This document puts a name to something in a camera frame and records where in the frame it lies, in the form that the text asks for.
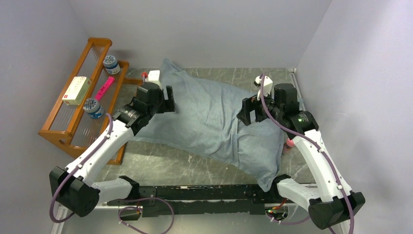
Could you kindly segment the blue grey pillow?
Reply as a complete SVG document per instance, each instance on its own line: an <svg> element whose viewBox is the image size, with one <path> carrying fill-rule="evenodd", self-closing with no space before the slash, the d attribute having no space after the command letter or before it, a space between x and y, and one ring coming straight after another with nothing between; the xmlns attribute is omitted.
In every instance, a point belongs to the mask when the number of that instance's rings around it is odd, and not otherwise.
<svg viewBox="0 0 413 234"><path fill-rule="evenodd" d="M156 114L134 140L232 164L268 192L280 170L285 135L269 119L245 125L237 118L251 93L195 78L169 59L163 60L160 75L162 84L173 89L175 111Z"/></svg>

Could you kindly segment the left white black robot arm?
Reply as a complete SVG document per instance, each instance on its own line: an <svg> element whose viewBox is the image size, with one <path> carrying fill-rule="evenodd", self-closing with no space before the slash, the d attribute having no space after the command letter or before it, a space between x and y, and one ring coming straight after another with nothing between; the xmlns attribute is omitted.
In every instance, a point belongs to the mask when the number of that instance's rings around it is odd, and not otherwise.
<svg viewBox="0 0 413 234"><path fill-rule="evenodd" d="M52 201L49 215L54 216L55 203L79 217L88 215L98 204L122 200L127 205L140 198L139 183L127 176L115 180L96 182L96 178L112 156L156 115L175 111L173 87L161 88L153 82L137 87L131 101L108 114L109 125L84 153L66 167L54 167L49 173Z"/></svg>

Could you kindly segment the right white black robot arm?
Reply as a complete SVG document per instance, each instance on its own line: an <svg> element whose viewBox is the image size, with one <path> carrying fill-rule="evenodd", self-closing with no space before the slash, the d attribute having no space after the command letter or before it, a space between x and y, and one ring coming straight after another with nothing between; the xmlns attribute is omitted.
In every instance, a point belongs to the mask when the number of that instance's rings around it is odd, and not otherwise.
<svg viewBox="0 0 413 234"><path fill-rule="evenodd" d="M296 203L321 230L332 230L333 226L348 222L348 233L352 234L355 214L365 204L365 197L354 192L339 173L314 116L300 109L296 88L290 83L273 86L256 81L254 85L259 88L258 93L242 100L237 118L250 125L250 113L254 112L257 122L268 118L285 131L304 157L317 185L316 190L311 190L288 175L280 175L267 190L269 199L280 202L285 198Z"/></svg>

